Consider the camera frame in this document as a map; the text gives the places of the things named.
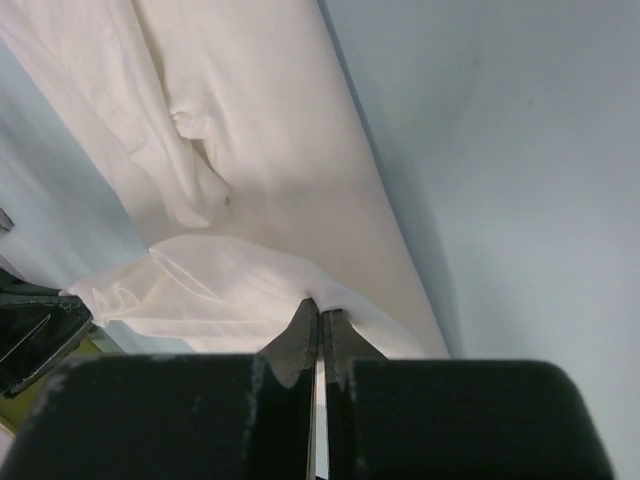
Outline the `white t shirt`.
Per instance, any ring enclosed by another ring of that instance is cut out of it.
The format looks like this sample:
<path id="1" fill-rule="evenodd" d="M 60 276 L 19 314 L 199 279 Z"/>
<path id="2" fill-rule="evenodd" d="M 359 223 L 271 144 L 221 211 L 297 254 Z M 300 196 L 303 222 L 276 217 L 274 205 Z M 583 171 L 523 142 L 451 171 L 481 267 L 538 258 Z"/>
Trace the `white t shirt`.
<path id="1" fill-rule="evenodd" d="M 253 353 L 304 299 L 448 351 L 314 1 L 5 1 L 1 261 L 127 352 Z"/>

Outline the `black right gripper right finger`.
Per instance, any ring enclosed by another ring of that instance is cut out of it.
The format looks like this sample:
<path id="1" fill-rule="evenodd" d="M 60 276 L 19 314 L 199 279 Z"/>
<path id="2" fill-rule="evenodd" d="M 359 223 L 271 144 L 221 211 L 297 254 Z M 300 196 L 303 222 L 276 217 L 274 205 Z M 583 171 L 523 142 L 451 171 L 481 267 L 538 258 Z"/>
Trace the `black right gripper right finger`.
<path id="1" fill-rule="evenodd" d="M 611 479 L 586 404 L 558 366 L 392 360 L 341 310 L 322 316 L 332 479 Z"/>

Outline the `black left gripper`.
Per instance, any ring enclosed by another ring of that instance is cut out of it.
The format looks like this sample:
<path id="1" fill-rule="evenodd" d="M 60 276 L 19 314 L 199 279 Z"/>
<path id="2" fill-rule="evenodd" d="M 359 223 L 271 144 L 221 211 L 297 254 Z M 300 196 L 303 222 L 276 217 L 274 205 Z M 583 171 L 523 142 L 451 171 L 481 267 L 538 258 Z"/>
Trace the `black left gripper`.
<path id="1" fill-rule="evenodd" d="M 92 315 L 77 296 L 1 272 L 1 395 L 13 398 L 69 355 Z"/>

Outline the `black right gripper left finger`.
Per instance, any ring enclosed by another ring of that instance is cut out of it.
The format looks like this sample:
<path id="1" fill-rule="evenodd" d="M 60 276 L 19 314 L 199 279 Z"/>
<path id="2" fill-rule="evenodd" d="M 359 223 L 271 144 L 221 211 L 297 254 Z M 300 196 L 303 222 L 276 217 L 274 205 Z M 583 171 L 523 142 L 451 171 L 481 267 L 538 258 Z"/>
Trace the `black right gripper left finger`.
<path id="1" fill-rule="evenodd" d="M 319 311 L 255 354 L 78 356 L 41 389 L 5 479 L 311 479 Z"/>

